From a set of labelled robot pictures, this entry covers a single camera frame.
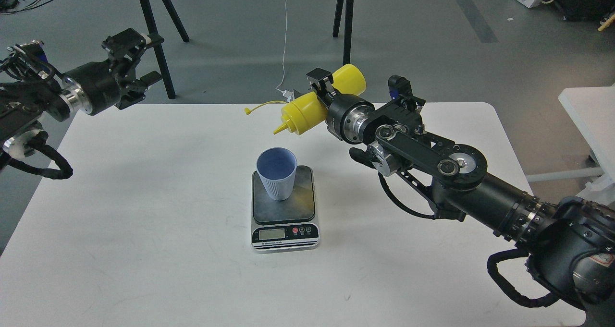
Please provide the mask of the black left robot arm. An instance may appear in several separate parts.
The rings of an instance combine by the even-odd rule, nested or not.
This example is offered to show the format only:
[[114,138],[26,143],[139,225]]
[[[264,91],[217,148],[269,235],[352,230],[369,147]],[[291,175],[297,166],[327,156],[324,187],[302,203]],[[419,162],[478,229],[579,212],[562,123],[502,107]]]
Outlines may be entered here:
[[135,70],[146,50],[162,43],[156,33],[128,28],[102,42],[107,59],[67,73],[48,62],[39,40],[9,47],[9,56],[1,62],[1,71],[13,78],[1,84],[1,167],[51,180],[70,178],[73,169],[48,145],[40,117],[48,113],[62,122],[79,110],[93,116],[112,106],[125,109],[143,101],[147,89],[162,75],[152,71],[137,78]]

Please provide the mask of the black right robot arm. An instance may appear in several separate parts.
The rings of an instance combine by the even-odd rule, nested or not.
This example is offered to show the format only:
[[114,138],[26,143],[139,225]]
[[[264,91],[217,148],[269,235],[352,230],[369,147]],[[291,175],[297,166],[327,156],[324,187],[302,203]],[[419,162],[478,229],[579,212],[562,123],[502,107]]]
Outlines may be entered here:
[[388,80],[391,101],[381,108],[333,86],[316,68],[307,74],[326,110],[329,131],[351,145],[350,156],[378,170],[381,186],[400,209],[424,219],[470,216],[515,241],[491,255],[488,274],[515,303],[547,307],[556,301],[609,324],[614,317],[614,211],[569,196],[547,203],[487,172],[483,154],[426,132],[425,101],[398,75]]

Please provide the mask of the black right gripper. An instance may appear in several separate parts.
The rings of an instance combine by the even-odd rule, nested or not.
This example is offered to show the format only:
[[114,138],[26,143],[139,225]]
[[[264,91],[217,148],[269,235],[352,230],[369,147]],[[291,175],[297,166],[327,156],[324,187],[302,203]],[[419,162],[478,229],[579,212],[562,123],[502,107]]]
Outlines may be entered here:
[[317,67],[306,73],[310,88],[327,109],[325,123],[327,130],[336,138],[347,143],[361,143],[360,127],[375,112],[371,102],[334,88],[330,71]]

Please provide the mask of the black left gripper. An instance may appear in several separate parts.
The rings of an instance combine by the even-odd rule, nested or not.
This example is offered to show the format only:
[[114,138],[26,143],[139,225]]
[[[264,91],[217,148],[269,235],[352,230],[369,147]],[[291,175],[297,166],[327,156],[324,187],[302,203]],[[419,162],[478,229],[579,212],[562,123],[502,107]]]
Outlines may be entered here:
[[120,110],[129,108],[143,101],[148,88],[162,80],[162,75],[157,71],[151,71],[120,86],[113,77],[126,78],[134,73],[147,49],[146,36],[133,28],[108,36],[101,46],[108,53],[108,61],[86,63],[61,77],[61,96],[70,112],[82,109],[93,116],[110,106],[117,105]]

